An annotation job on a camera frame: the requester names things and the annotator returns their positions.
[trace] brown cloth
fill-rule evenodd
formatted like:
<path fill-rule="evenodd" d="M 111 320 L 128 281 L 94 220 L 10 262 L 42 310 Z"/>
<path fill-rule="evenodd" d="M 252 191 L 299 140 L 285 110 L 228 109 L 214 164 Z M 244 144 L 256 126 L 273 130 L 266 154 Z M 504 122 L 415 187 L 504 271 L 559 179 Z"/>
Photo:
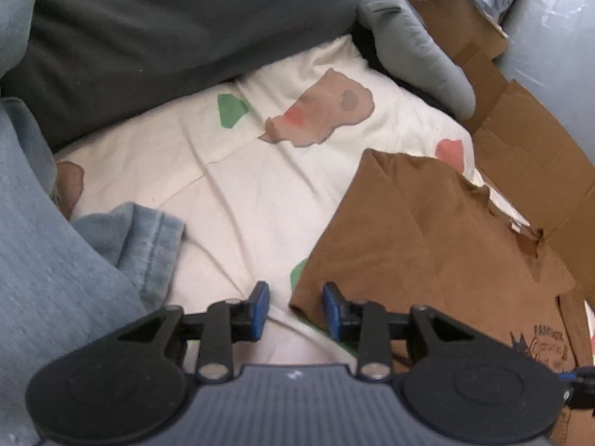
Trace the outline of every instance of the brown cloth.
<path fill-rule="evenodd" d="M 571 371 L 591 357 L 587 319 L 572 275 L 541 236 L 448 164 L 367 150 L 290 305 L 325 327 L 321 291 L 334 281 L 348 300 L 389 311 L 427 304 L 555 372 Z M 405 358 L 405 344 L 393 352 Z M 565 411 L 553 439 L 595 445 L 595 420 L 572 416 Z M 575 421 L 578 433 L 568 428 Z"/>

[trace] gray ribbed panel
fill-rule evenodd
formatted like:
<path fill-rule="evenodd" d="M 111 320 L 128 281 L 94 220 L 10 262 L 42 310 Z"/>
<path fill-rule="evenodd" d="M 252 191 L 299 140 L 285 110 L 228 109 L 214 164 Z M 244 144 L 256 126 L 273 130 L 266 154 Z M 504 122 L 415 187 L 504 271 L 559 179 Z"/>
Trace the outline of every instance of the gray ribbed panel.
<path fill-rule="evenodd" d="M 246 366 L 201 389 L 169 430 L 145 446 L 460 446 L 415 420 L 385 385 L 346 366 Z M 547 446 L 538 439 L 526 446 Z"/>

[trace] black cushion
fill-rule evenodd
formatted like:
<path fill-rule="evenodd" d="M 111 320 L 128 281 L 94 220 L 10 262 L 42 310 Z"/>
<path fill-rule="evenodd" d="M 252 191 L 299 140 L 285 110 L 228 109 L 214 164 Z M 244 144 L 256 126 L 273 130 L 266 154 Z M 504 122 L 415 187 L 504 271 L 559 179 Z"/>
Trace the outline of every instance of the black cushion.
<path fill-rule="evenodd" d="M 37 0 L 1 82 L 53 149 L 349 31 L 355 0 Z"/>

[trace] blue jeans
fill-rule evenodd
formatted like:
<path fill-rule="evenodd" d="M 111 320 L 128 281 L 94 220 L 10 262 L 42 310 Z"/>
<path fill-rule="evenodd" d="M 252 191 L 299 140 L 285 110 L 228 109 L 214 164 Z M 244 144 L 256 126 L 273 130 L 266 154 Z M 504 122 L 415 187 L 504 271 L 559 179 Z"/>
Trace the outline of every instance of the blue jeans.
<path fill-rule="evenodd" d="M 25 51 L 34 0 L 0 0 L 0 77 Z M 42 366 L 159 307 L 183 225 L 132 203 L 71 226 L 34 117 L 0 100 L 0 445 L 40 442 L 25 389 Z"/>

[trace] pink spot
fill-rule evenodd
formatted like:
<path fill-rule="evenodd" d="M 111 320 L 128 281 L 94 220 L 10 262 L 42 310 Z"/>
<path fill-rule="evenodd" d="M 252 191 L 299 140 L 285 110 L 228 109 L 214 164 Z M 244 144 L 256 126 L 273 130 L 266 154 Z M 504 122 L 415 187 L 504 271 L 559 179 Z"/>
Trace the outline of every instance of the pink spot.
<path fill-rule="evenodd" d="M 460 140 L 451 141 L 450 139 L 442 139 L 436 146 L 436 157 L 455 168 L 461 174 L 465 171 L 463 142 Z"/>
<path fill-rule="evenodd" d="M 291 106 L 283 117 L 292 125 L 303 127 L 303 112 L 298 106 Z"/>

